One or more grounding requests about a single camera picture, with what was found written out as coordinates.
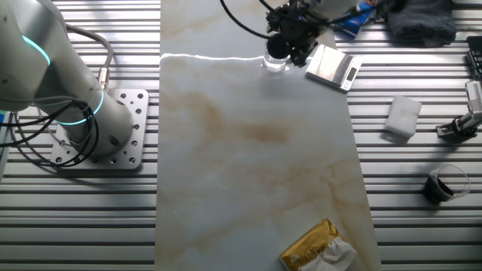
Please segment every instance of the marble board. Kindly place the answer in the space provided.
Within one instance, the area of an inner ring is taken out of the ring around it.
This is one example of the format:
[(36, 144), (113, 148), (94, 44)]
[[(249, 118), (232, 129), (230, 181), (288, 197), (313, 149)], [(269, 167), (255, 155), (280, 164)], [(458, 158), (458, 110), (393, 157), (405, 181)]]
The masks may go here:
[[(265, 31), (258, 1), (227, 5)], [(219, 1), (162, 3), (156, 270), (283, 271), (324, 218), (359, 253), (349, 270), (381, 270), (345, 94), (267, 71), (264, 43)]]

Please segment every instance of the white tissue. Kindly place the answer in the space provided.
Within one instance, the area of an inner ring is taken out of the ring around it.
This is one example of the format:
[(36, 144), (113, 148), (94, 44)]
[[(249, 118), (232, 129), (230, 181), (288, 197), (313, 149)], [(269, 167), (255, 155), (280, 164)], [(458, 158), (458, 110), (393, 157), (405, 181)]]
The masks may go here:
[(301, 267), (299, 271), (345, 271), (356, 256), (356, 250), (337, 237), (315, 260)]
[(389, 119), (385, 129), (407, 138), (415, 135), (416, 119), (419, 117), (422, 104), (403, 96), (396, 96), (390, 108)]

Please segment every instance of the metal mounting plate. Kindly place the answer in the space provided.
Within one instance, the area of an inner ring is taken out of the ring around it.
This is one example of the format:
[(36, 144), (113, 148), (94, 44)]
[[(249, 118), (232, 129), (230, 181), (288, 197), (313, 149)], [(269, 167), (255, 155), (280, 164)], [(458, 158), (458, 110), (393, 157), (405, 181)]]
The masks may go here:
[[(149, 93), (146, 90), (109, 90), (109, 95), (119, 101), (122, 101), (132, 113), (134, 125), (139, 125), (138, 129), (133, 129), (129, 141), (118, 151), (104, 157), (93, 157), (85, 160), (83, 163), (70, 168), (64, 168), (62, 171), (70, 170), (135, 170), (142, 164), (142, 148), (144, 146), (145, 125), (149, 106)], [(136, 110), (141, 109), (141, 113), (137, 114)], [(65, 130), (58, 126), (56, 136), (60, 140), (68, 142)], [(77, 155), (77, 151), (73, 147), (61, 145), (56, 142), (53, 145), (51, 161), (56, 163), (60, 158), (67, 161)]]

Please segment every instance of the silver scale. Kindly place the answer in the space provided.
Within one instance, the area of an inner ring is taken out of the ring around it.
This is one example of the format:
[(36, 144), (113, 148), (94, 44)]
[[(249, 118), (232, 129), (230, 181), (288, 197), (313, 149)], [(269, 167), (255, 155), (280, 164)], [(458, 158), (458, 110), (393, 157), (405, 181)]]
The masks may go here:
[(362, 61), (326, 45), (320, 45), (307, 69), (307, 76), (348, 92)]

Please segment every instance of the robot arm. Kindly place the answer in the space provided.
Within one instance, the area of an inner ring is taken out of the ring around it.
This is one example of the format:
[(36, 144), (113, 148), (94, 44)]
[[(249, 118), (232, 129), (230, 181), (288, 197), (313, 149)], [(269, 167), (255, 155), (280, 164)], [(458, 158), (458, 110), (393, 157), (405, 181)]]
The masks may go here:
[(20, 111), (33, 102), (50, 60), (22, 36), (9, 1), (0, 1), (0, 36), (0, 108)]
[[(272, 9), (264, 0), (260, 0), (270, 10), (266, 18), (267, 31), (276, 32), (268, 41), (268, 52), (277, 59), (290, 56), (290, 61), (295, 66), (303, 67), (318, 45), (316, 38), (331, 24), (348, 20), (344, 14), (362, 1), (364, 0), (290, 0), (289, 3)], [(385, 0), (384, 6), (397, 11), (404, 7), (404, 3), (405, 0)], [(356, 11), (353, 16), (361, 12), (366, 11)]]
[(59, 102), (85, 102), (99, 130), (89, 133), (84, 112), (69, 108), (56, 116), (68, 139), (85, 142), (99, 133), (93, 156), (120, 150), (133, 132), (133, 116), (101, 88), (75, 52), (56, 5), (51, 0), (0, 0), (0, 18), (0, 110), (21, 111), (34, 102), (53, 114), (65, 106)]

